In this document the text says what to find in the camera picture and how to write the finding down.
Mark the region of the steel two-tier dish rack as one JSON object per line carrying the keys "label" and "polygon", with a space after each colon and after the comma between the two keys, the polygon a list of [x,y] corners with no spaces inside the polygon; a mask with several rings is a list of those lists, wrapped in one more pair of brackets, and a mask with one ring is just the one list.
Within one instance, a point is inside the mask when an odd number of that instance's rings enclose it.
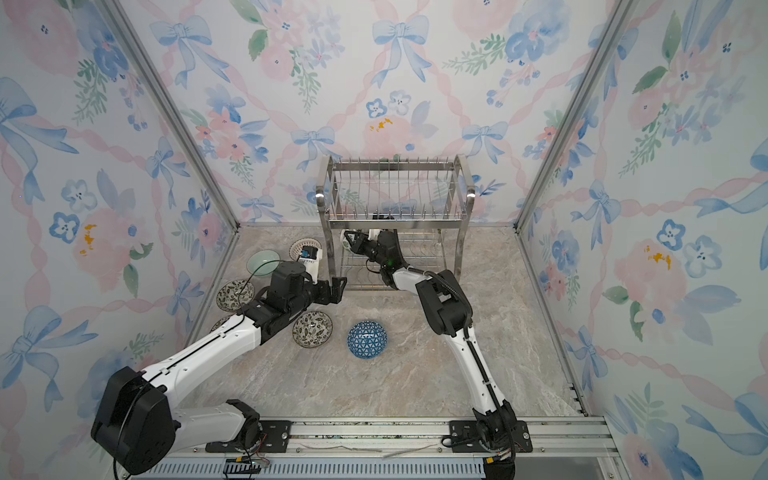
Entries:
{"label": "steel two-tier dish rack", "polygon": [[406,262],[446,268],[460,276],[466,236],[478,196],[468,158],[336,159],[319,163],[313,189],[323,232],[327,272],[352,290],[383,290],[378,266],[352,250],[346,234],[370,238],[390,230]]}

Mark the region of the blue triangle pattern bowl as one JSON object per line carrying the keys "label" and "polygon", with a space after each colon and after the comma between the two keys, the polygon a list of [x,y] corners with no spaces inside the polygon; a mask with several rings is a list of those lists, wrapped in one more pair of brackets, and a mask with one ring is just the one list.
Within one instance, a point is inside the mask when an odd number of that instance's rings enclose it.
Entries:
{"label": "blue triangle pattern bowl", "polygon": [[384,352],[388,345],[388,334],[379,322],[361,321],[349,330],[346,343],[356,358],[369,360]]}

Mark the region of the green leaf pattern bowl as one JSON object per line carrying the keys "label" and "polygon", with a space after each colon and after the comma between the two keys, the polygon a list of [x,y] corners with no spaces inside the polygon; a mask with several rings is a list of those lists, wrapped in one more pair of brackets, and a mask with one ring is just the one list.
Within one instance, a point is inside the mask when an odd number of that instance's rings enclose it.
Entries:
{"label": "green leaf pattern bowl", "polygon": [[340,233],[340,242],[345,251],[352,252],[352,243],[356,238],[354,230],[343,230]]}

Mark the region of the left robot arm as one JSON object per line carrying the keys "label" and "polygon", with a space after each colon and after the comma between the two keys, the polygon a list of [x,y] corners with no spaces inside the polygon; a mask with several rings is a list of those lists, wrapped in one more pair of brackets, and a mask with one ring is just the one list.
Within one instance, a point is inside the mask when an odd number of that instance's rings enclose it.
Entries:
{"label": "left robot arm", "polygon": [[214,373],[272,339],[314,304],[341,302],[344,277],[317,280],[305,264],[278,264],[268,286],[219,328],[142,370],[124,367],[107,381],[91,438],[115,468],[139,475],[168,454],[208,443],[251,452],[263,437],[259,413],[238,399],[214,407],[181,402]]}

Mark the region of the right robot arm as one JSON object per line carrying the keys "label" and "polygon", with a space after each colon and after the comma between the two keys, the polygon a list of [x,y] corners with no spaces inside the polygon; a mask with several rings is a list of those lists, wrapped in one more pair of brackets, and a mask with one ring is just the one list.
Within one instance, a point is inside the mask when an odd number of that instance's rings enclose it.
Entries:
{"label": "right robot arm", "polygon": [[452,271],[411,265],[395,230],[382,230],[376,236],[346,230],[344,237],[353,253],[378,265],[385,285],[418,297],[429,327],[452,351],[468,386],[481,445],[501,460],[513,460],[522,451],[515,439],[523,432],[522,423],[490,372],[478,345],[472,305]]}

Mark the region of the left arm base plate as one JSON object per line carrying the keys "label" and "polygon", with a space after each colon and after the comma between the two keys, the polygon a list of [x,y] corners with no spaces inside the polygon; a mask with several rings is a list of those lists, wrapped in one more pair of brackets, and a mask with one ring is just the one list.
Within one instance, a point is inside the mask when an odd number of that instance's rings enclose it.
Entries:
{"label": "left arm base plate", "polygon": [[210,442],[206,453],[285,453],[292,422],[288,420],[247,421],[231,441]]}

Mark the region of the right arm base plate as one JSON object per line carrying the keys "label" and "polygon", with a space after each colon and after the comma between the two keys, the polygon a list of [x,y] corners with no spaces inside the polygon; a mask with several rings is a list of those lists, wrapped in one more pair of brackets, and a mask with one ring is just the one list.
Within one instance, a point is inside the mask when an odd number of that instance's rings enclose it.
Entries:
{"label": "right arm base plate", "polygon": [[453,453],[501,455],[509,450],[515,454],[533,451],[531,435],[523,421],[519,421],[511,431],[470,420],[452,420],[448,426],[449,433],[442,438],[441,445]]}

